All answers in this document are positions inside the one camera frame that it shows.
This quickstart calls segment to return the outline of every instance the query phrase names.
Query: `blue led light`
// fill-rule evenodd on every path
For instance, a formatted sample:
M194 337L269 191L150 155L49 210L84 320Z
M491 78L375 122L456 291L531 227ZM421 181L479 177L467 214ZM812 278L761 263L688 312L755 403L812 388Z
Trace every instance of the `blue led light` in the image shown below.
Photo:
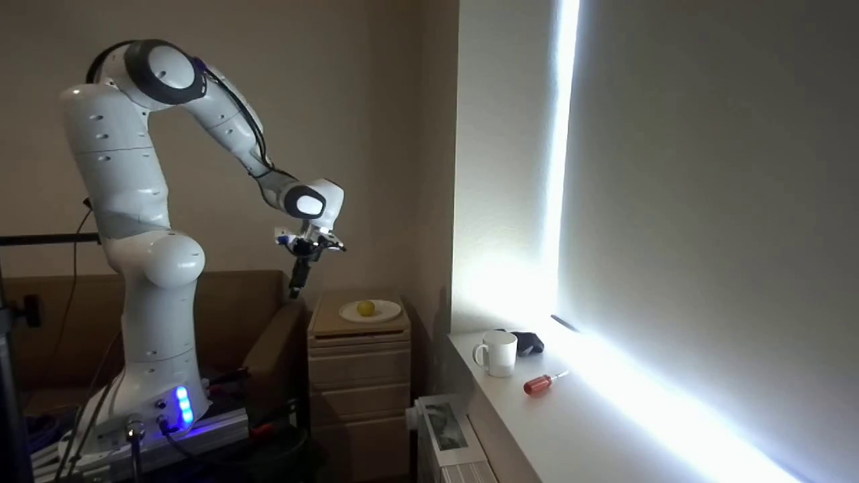
M183 423L194 423L194 407L191 407L191 400L189 400L189 388L186 385L178 385L178 403L181 403L181 411L183 411Z

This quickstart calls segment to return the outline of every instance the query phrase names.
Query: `small white cup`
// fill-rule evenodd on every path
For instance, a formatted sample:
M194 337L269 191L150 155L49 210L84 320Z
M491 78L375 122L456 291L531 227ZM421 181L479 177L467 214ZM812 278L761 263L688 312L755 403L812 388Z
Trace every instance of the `small white cup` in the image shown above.
M516 336L485 332L472 352L476 365L485 367L489 376L508 377L516 367Z

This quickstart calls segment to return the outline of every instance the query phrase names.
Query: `wooden cabinet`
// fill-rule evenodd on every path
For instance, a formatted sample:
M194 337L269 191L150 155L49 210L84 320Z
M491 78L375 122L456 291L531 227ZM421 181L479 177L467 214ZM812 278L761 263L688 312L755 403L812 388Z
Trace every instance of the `wooden cabinet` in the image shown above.
M401 312L346 320L354 299L391 299ZM401 295L323 291L306 353L311 435L327 456L320 479L408 479L412 320Z

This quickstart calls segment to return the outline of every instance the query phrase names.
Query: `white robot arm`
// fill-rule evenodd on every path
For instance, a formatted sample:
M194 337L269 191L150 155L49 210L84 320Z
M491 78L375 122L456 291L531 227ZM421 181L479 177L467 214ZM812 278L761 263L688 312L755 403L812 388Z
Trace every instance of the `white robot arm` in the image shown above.
M130 427L149 438L153 430L194 432L209 407L194 341L194 291L204 248L169 226L150 113L191 109L259 181L265 204L300 219L300 234L280 236L296 255L293 295L323 248L344 248L332 234L344 191L327 180L297 181L277 168L264 125L242 93L218 70L165 40L106 47L85 82L61 93L61 106L106 255L126 281L126 367L81 419L95 422L81 448L97 459L124 448Z

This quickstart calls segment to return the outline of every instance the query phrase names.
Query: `robot end effector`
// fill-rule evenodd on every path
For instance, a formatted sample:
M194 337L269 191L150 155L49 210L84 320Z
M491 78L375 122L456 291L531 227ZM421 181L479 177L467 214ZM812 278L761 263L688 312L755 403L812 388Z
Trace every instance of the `robot end effector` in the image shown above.
M280 231L275 238L281 243L293 256L289 274L289 298L297 298L311 263L323 256L324 248L346 252L346 243L332 234L344 204L344 191L327 180L315 180L310 185L296 185L288 191L281 207L297 219L304 219L300 234Z

